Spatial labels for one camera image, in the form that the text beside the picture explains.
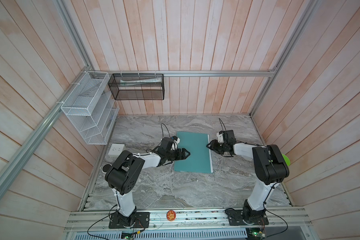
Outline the teal file folder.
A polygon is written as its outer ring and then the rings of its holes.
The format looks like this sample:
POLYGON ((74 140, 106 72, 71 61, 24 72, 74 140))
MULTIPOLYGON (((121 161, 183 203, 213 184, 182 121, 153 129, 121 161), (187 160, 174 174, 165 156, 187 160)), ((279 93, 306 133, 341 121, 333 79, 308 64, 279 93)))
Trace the teal file folder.
POLYGON ((176 172, 212 174, 213 162, 212 153, 207 144, 210 143, 210 136, 203 133, 177 132, 180 139, 179 148, 190 152, 185 160, 175 161, 176 172))

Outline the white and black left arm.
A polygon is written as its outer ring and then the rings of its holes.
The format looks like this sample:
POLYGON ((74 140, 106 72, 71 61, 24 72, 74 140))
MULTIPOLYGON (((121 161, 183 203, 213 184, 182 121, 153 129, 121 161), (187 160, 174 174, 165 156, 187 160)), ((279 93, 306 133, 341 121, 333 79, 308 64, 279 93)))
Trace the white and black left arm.
POLYGON ((147 228, 150 214, 140 214, 133 200, 132 190, 143 169, 161 167, 175 161, 187 159, 191 153, 179 148, 176 136, 162 138, 159 145, 148 149, 147 153, 132 153, 122 150, 112 164, 102 168, 105 181, 114 192, 118 209, 110 214, 111 229, 140 227, 147 228))

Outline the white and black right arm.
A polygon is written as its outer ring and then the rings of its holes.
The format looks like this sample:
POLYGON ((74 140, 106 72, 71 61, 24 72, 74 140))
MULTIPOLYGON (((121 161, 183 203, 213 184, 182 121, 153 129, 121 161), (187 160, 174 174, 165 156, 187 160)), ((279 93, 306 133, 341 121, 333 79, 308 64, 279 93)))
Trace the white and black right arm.
POLYGON ((241 156, 254 162, 257 181, 241 210, 226 209, 230 226, 250 226, 269 224, 266 204, 274 189, 289 176, 289 167, 283 154, 276 145, 254 145, 238 141, 234 131, 220 131, 217 139, 207 144, 211 151, 225 157, 241 156))

